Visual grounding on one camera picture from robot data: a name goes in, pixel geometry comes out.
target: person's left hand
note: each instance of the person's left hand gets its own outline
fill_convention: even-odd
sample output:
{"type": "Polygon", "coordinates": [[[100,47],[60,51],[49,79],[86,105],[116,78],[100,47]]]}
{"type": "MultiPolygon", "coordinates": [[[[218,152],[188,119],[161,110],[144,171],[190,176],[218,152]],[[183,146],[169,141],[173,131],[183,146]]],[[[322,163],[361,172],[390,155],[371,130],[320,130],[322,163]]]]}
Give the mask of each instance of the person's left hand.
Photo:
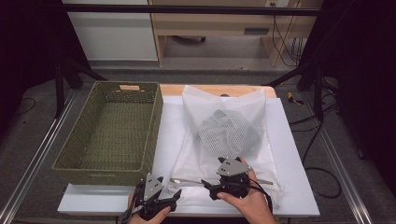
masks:
{"type": "MultiPolygon", "coordinates": [[[[130,206],[133,197],[134,197],[133,193],[129,195],[128,207],[130,206]]],[[[154,218],[150,219],[149,221],[146,221],[145,219],[141,218],[138,214],[134,214],[128,224],[143,224],[143,223],[160,224],[161,222],[163,222],[163,220],[166,218],[166,216],[169,214],[170,211],[171,211],[171,207],[169,206],[165,207],[154,218]]]]}

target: white wall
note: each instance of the white wall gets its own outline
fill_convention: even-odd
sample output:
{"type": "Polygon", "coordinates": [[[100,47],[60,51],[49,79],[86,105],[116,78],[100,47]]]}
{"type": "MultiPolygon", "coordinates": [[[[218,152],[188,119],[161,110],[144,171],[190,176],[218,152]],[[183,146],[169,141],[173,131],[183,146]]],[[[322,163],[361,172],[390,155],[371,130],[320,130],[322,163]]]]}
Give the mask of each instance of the white wall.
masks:
{"type": "MultiPolygon", "coordinates": [[[[147,0],[63,0],[69,4],[147,5],[147,0]]],[[[88,60],[157,61],[148,13],[69,12],[88,60]]]]}

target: wooden desk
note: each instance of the wooden desk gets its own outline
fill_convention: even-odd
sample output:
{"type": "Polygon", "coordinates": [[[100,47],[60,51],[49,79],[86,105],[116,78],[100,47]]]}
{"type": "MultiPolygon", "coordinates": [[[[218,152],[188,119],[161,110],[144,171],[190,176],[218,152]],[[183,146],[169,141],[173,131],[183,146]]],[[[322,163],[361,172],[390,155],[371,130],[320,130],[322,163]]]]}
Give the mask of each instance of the wooden desk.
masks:
{"type": "MultiPolygon", "coordinates": [[[[282,205],[274,209],[276,217],[319,216],[317,203],[312,194],[304,167],[291,135],[290,127],[274,89],[260,86],[196,85],[214,94],[227,93],[237,96],[245,92],[264,89],[268,98],[265,106],[265,122],[273,150],[280,183],[285,187],[282,205]]],[[[167,183],[177,163],[186,132],[183,122],[183,105],[180,94],[184,85],[161,85],[163,91],[163,116],[158,135],[152,174],[163,176],[162,196],[170,197],[167,183]]],[[[68,185],[58,207],[60,213],[74,216],[118,216],[125,211],[127,199],[134,187],[127,186],[79,186],[68,185]]],[[[177,206],[171,217],[241,217],[230,205],[177,206]]]]}
{"type": "MultiPolygon", "coordinates": [[[[150,5],[168,6],[225,6],[264,7],[268,0],[148,0],[150,5]]],[[[321,8],[322,0],[289,0],[287,7],[321,8]]],[[[314,17],[276,16],[278,30],[274,31],[274,16],[267,15],[202,15],[202,14],[161,14],[152,13],[151,20],[156,39],[159,63],[163,62],[166,37],[169,35],[191,36],[240,36],[258,35],[268,54],[272,66],[277,66],[285,49],[283,40],[308,38],[315,23],[314,17]],[[262,31],[252,34],[249,30],[262,31]]]]}

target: box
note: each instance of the box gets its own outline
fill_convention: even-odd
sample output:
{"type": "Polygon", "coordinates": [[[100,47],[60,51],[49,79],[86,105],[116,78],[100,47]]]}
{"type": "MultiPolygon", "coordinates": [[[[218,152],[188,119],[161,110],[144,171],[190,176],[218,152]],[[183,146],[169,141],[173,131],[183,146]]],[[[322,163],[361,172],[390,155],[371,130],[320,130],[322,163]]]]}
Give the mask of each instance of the box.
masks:
{"type": "Polygon", "coordinates": [[[151,172],[162,112],[159,83],[95,82],[52,169],[75,185],[136,185],[151,172]]]}

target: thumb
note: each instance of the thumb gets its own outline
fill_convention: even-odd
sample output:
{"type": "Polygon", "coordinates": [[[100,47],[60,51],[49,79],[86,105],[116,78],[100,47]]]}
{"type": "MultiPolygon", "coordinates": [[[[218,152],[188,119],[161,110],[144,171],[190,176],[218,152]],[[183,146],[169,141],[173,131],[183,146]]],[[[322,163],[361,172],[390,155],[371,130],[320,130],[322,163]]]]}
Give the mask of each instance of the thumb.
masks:
{"type": "Polygon", "coordinates": [[[239,209],[240,200],[235,198],[233,195],[225,192],[218,193],[217,196],[222,199],[224,202],[229,203],[234,206],[236,209],[239,209]]]}
{"type": "Polygon", "coordinates": [[[171,207],[170,206],[165,207],[157,215],[155,215],[155,217],[152,218],[149,221],[149,223],[157,224],[157,223],[163,222],[163,220],[166,218],[166,216],[169,214],[170,211],[171,211],[171,207]]]}

